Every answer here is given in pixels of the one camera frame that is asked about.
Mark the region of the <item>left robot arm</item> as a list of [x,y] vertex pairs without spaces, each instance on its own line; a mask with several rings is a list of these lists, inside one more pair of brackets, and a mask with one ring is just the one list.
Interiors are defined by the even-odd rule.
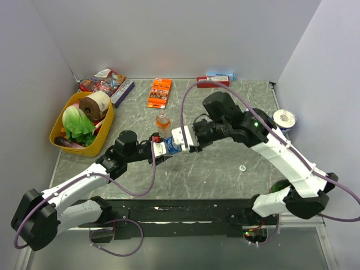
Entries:
[[11,221],[16,232],[14,247],[40,250],[65,228],[67,221],[79,221],[85,215],[89,216],[89,222],[107,225],[111,221],[111,211],[93,200],[80,207],[73,217],[65,213],[74,210],[73,203],[82,196],[110,182],[115,183],[127,171],[129,163],[146,160],[156,167],[166,161],[168,155],[167,142],[157,133],[139,142],[135,132],[121,132],[114,144],[85,171],[54,188],[42,192],[31,189],[24,193]]

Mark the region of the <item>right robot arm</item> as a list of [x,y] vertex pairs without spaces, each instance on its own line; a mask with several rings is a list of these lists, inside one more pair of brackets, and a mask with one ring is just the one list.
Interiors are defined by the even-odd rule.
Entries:
[[210,120],[201,120],[193,125],[197,149],[211,145],[214,141],[231,138],[234,142],[259,153],[276,167],[284,176],[282,187],[273,188],[267,195],[255,195],[253,204],[246,210],[247,220],[260,223],[272,214],[290,212],[301,219],[310,219],[322,212],[335,186],[327,183],[323,171],[312,166],[304,156],[296,156],[290,150],[290,142],[285,140],[279,127],[262,110],[253,111],[271,128],[267,131],[251,111],[242,111],[226,92],[215,92],[202,102]]

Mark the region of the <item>white bottle cap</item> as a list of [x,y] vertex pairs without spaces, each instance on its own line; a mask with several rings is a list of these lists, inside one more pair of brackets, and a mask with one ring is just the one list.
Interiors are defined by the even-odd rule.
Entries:
[[240,170],[241,172],[245,172],[245,171],[246,171],[246,166],[240,165],[240,166],[239,166],[239,170]]

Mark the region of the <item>blue Pocari bottle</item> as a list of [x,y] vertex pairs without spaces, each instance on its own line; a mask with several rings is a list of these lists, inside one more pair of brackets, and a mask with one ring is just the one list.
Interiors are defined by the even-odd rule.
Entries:
[[173,136],[167,138],[164,140],[165,146],[166,146],[166,151],[169,155],[175,155],[177,153],[180,153],[182,151],[181,146],[178,146],[175,141]]

